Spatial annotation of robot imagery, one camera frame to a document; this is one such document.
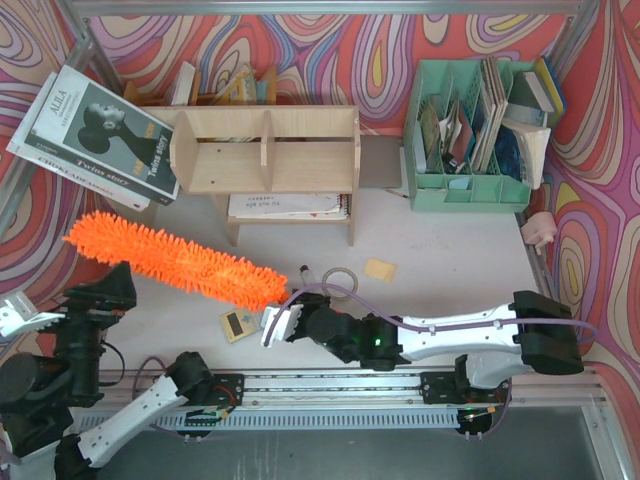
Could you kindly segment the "white marker black cap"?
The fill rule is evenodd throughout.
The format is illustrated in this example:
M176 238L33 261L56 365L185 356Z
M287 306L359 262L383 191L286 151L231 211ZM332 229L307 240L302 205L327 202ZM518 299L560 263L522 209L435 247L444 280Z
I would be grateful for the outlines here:
M299 268L299 273L305 287L315 285L317 283L314 273L306 264Z

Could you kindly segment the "orange microfiber duster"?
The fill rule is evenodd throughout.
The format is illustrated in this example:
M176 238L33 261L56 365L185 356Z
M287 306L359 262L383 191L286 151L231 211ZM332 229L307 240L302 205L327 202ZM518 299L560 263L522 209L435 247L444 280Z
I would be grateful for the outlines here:
M114 213L82 216L64 240L86 258L110 266L126 262L136 274L253 312L290 297L287 277L271 268Z

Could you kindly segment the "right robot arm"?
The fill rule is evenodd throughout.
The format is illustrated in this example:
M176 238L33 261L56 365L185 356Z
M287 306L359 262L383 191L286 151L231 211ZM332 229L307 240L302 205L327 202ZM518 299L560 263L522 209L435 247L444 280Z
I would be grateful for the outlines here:
M568 376L584 370L570 309L528 290L489 310L440 318L369 313L358 319L327 300L307 300L293 336L373 371L451 354L463 386L481 390L529 371Z

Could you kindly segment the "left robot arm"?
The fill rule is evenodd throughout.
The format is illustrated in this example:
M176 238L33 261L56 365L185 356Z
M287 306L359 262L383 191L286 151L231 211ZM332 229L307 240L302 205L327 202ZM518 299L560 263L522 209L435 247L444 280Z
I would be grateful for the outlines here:
M65 301L40 312L22 292L1 300L1 334L54 335L52 356L20 352L1 366L1 458L28 476L43 467L48 479L93 479L129 440L164 412L199 404L213 376L197 352L183 352L143 394L106 422L82 434L68 429L74 408L91 408L103 397L99 379L103 334L135 307L128 263L101 280L64 293Z

